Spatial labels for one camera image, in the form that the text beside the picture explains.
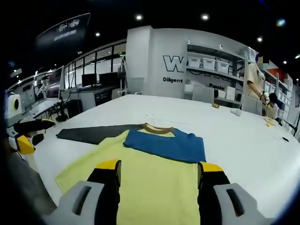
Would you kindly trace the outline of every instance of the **storage bin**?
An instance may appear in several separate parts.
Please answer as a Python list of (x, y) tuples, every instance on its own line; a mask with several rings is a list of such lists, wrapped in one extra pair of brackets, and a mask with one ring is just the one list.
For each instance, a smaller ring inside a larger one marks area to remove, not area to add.
[(203, 58), (203, 68), (215, 70), (216, 60)]
[(282, 91), (279, 90), (277, 98), (281, 101), (282, 101), (282, 95), (283, 95)]
[(265, 81), (263, 83), (263, 90), (266, 91), (266, 92), (269, 92), (270, 91), (270, 83)]
[(225, 91), (218, 90), (218, 92), (219, 92), (219, 98), (225, 98), (225, 96), (226, 96), (226, 92)]
[(288, 104), (289, 103), (289, 98), (285, 95), (285, 103)]
[(229, 65), (230, 64), (227, 63), (227, 62), (216, 61), (216, 70), (218, 72), (222, 72), (222, 73), (228, 74)]
[(189, 67), (200, 68), (201, 59), (188, 57), (187, 61)]
[(282, 117), (283, 117), (283, 113), (284, 113), (284, 111), (283, 111), (283, 110), (281, 110), (281, 109), (278, 109), (277, 116), (278, 116), (279, 118), (282, 118)]
[(275, 86), (273, 86), (272, 84), (270, 84), (269, 93), (274, 93), (275, 89), (276, 89)]
[(225, 88), (225, 92), (226, 92), (225, 98), (234, 101), (234, 98), (235, 98), (235, 88), (227, 86)]

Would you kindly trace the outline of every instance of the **white tabletop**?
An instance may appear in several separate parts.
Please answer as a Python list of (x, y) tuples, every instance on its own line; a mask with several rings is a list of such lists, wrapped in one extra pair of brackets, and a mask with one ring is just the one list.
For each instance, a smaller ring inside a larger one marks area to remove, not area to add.
[(289, 202), (300, 181), (300, 144), (286, 130), (266, 126), (263, 117), (184, 99), (126, 95), (87, 110), (47, 130), (34, 158), (42, 181), (56, 205), (61, 191), (55, 177), (95, 145), (62, 140), (64, 128), (149, 123), (175, 127), (204, 140), (207, 162), (221, 166), (231, 183), (238, 183), (274, 218)]

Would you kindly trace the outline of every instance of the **white storage box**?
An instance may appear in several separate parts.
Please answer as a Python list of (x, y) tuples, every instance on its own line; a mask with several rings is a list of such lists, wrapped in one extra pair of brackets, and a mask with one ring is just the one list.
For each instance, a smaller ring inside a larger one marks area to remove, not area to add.
[(216, 61), (216, 70), (218, 72), (222, 72), (225, 74), (228, 74), (228, 68), (230, 64), (227, 62), (222, 62), (222, 61)]
[(287, 120), (287, 116), (288, 116), (288, 115), (289, 115), (288, 112), (283, 112), (283, 117), (282, 117), (282, 118), (283, 118), (284, 120)]
[(251, 63), (256, 63), (255, 58), (256, 58), (256, 52), (254, 49), (250, 48), (250, 47), (243, 47), (240, 49), (239, 55), (242, 57), (245, 57), (245, 52), (247, 52), (246, 54), (248, 54), (248, 60)]
[(265, 81), (263, 83), (263, 90), (266, 91), (266, 92), (269, 92), (270, 91), (270, 83)]
[(225, 98), (234, 101), (234, 98), (235, 98), (235, 88), (227, 86), (225, 88), (225, 92), (226, 92)]
[(216, 60), (203, 58), (203, 68), (204, 69), (215, 70), (215, 63), (216, 63)]
[(270, 84), (269, 93), (274, 93), (275, 89), (276, 89), (275, 86), (273, 86), (272, 84)]
[(282, 119), (282, 117), (283, 117), (283, 113), (284, 113), (284, 111), (283, 111), (283, 110), (281, 110), (281, 109), (278, 109), (277, 116), (278, 116), (279, 118), (281, 118), (281, 119)]
[(234, 101), (235, 94), (234, 93), (230, 93), (230, 92), (226, 93), (226, 97), (225, 98)]
[(201, 59), (188, 57), (187, 61), (189, 67), (200, 68)]
[(283, 97), (283, 93), (282, 91), (279, 90), (277, 98), (282, 101), (282, 97)]
[(226, 96), (226, 92), (225, 91), (218, 90), (218, 92), (219, 92), (219, 98), (225, 98), (225, 96)]

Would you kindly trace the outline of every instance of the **person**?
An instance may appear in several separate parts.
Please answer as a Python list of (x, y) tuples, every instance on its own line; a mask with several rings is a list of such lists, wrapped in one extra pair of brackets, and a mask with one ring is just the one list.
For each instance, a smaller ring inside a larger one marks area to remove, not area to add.
[(270, 102), (263, 107), (263, 114), (271, 119), (276, 119), (278, 113), (278, 105), (276, 104), (277, 95), (275, 93), (271, 93), (269, 98)]
[(250, 63), (245, 73), (245, 83), (242, 94), (242, 110), (254, 114), (262, 114), (266, 97), (263, 91), (264, 74), (259, 68), (263, 66), (263, 56), (256, 56), (256, 63)]

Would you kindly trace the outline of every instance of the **small object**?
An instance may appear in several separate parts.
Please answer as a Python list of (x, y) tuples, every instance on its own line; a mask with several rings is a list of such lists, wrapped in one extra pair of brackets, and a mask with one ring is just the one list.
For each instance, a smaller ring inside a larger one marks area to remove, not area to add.
[(285, 137), (282, 137), (283, 140), (285, 140), (286, 142), (290, 142), (288, 139), (286, 139)]
[(267, 123), (269, 123), (269, 124), (271, 124), (271, 125), (273, 125), (273, 126), (275, 126), (276, 125), (276, 121), (275, 120), (273, 120), (273, 119), (271, 119), (271, 118), (269, 118), (269, 117), (264, 117), (264, 120), (265, 121), (267, 121)]
[(241, 116), (241, 114), (242, 114), (241, 109), (231, 109), (230, 112), (232, 112), (233, 114), (235, 114), (237, 116)]
[(212, 105), (212, 107), (214, 107), (214, 108), (216, 108), (216, 109), (218, 109), (220, 106), (218, 105), (218, 104), (216, 104), (216, 103), (213, 103), (213, 104), (211, 104)]

